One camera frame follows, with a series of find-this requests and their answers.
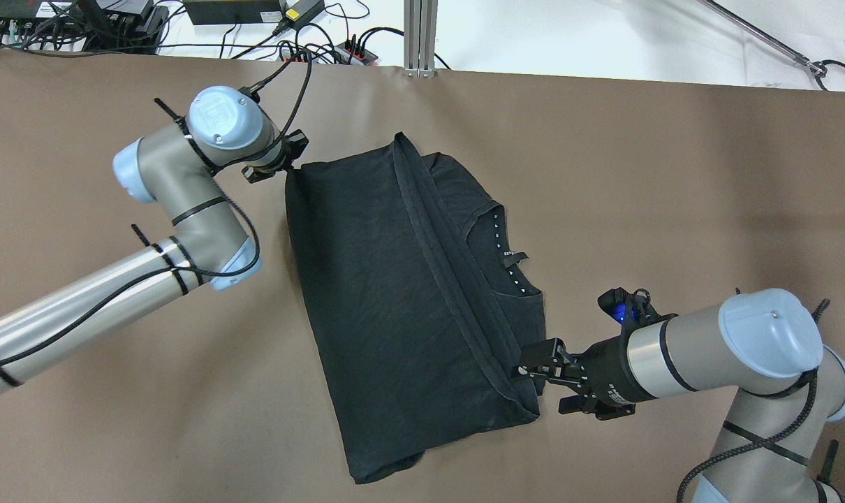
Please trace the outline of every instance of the folded garment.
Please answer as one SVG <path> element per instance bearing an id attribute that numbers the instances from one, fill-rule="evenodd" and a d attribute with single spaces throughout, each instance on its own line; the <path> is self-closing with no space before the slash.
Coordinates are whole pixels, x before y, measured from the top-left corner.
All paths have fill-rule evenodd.
<path id="1" fill-rule="evenodd" d="M 403 133 L 286 179 L 286 216 L 348 470 L 356 483 L 423 451 L 538 417 L 511 382 L 544 340 L 543 294 L 519 270 L 503 206 L 450 156 Z"/>

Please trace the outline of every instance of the blue light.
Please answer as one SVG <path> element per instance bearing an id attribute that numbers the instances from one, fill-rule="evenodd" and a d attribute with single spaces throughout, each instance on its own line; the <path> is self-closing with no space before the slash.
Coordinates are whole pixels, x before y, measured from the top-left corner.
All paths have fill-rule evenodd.
<path id="1" fill-rule="evenodd" d="M 617 305 L 612 308 L 612 312 L 610 313 L 612 319 L 617 321 L 618 323 L 624 322 L 624 302 L 617 303 Z"/>

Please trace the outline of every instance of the dark cloth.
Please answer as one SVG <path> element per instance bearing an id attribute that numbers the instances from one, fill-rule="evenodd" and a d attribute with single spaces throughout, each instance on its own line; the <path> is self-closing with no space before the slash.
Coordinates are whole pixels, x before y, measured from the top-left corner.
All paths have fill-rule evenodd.
<path id="1" fill-rule="evenodd" d="M 289 172 L 286 214 L 356 483 L 538 417 L 534 385 L 508 375 L 544 340 L 543 296 L 515 264 L 504 208 L 460 163 L 398 133 Z"/>

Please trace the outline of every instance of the robotic arm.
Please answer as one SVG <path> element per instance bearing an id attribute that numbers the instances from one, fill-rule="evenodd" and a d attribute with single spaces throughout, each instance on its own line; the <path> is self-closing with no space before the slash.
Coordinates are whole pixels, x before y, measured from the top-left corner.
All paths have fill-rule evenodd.
<path id="1" fill-rule="evenodd" d="M 684 316 L 658 315 L 646 290 L 610 290 L 598 304 L 621 335 L 567 353 L 561 340 L 522 348 L 515 379 L 569 386 L 559 413 L 599 420 L 633 414 L 635 404 L 703 389 L 738 386 L 712 458 L 684 478 L 677 500 L 698 477 L 693 501 L 845 501 L 805 476 L 826 421 L 845 417 L 845 362 L 824 347 L 811 315 L 780 289 L 741 293 Z"/>
<path id="2" fill-rule="evenodd" d="M 227 289 L 259 270 L 254 228 L 250 238 L 234 211 L 246 216 L 213 177 L 246 162 L 244 176 L 257 182 L 290 168 L 307 146 L 301 130 L 280 133 L 257 105 L 263 84 L 205 89 L 186 117 L 170 112 L 174 124 L 114 157 L 123 188 L 160 203 L 176 233 L 155 243 L 141 235 L 146 247 L 136 254 L 0 318 L 0 395 L 202 284 Z"/>

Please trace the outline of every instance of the white label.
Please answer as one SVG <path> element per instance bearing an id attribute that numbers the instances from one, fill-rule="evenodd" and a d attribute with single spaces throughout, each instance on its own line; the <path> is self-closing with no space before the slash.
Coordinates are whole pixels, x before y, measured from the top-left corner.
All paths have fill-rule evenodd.
<path id="1" fill-rule="evenodd" d="M 52 18 L 56 15 L 56 11 L 52 6 L 60 9 L 67 9 L 74 2 L 41 2 L 41 6 L 37 8 L 37 13 L 34 14 L 36 18 Z"/>
<path id="2" fill-rule="evenodd" d="M 266 10 L 260 14 L 261 22 L 281 22 L 283 20 L 283 13 L 279 10 Z"/>

